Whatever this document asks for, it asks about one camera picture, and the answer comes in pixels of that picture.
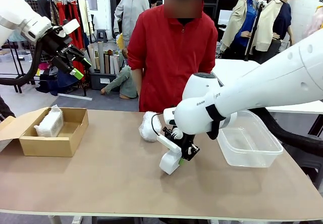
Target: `green garment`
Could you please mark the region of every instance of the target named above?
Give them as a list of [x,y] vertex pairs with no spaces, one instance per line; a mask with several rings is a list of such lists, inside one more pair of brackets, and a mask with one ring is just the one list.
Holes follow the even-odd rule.
[[121,69],[120,73],[117,75],[116,79],[108,84],[104,90],[107,94],[111,92],[112,89],[120,86],[120,93],[129,98],[137,97],[137,88],[132,80],[132,71],[128,65],[125,65]]

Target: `red garment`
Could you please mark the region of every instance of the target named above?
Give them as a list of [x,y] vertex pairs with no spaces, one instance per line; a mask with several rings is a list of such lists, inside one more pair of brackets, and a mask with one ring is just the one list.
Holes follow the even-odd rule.
[[128,46],[129,66],[144,69],[139,110],[162,113],[178,105],[189,77],[215,66],[218,32],[205,13],[183,27],[164,6],[143,12]]
[[[61,2],[57,2],[56,5],[57,5],[58,11],[59,11],[60,25],[63,25],[63,21],[65,19],[67,19],[68,21],[71,21],[73,19],[77,19],[77,21],[80,23],[80,18],[77,13],[76,4],[63,5]],[[71,43],[74,46],[76,46],[78,49],[84,48],[81,27],[76,29],[71,34],[69,34],[69,36],[71,37],[71,39],[72,39]],[[80,62],[73,61],[73,66],[78,71],[80,71],[82,74],[84,74],[84,66]]]

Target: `table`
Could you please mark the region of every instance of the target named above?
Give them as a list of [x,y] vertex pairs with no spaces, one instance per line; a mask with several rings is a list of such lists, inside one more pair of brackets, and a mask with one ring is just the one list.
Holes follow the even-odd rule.
[[[236,79],[246,75],[250,71],[259,67],[255,61],[237,61],[237,60],[223,60],[216,59],[216,66],[212,73],[216,75],[218,80],[223,84],[230,84]],[[301,114],[323,114],[323,102],[315,101],[305,104],[275,106],[266,108],[270,112],[280,113],[301,113]]]
[[145,142],[142,113],[89,110],[72,158],[25,157],[18,141],[0,153],[0,210],[10,213],[230,220],[323,219],[323,198],[284,152],[268,169],[229,166],[216,141],[171,176],[167,149]]

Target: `white package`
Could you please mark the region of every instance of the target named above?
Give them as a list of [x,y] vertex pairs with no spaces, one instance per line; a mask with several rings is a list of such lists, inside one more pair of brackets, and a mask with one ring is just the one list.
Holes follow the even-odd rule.
[[160,124],[158,116],[155,116],[152,119],[152,125],[151,125],[151,118],[156,114],[156,112],[146,112],[143,116],[142,124],[139,127],[140,135],[143,139],[145,139],[148,142],[155,142],[157,140],[157,134],[153,131],[153,128],[157,133],[160,133],[162,130],[162,125]]
[[34,126],[38,137],[56,137],[64,124],[63,112],[54,105],[39,126]]

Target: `open cardboard box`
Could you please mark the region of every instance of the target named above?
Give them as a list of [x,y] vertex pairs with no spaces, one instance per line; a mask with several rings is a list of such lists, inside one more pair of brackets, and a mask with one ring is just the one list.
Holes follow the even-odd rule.
[[38,137],[34,128],[51,110],[46,107],[18,118],[5,119],[0,123],[0,141],[19,139],[25,156],[72,157],[89,124],[87,109],[60,109],[64,125],[57,137]]

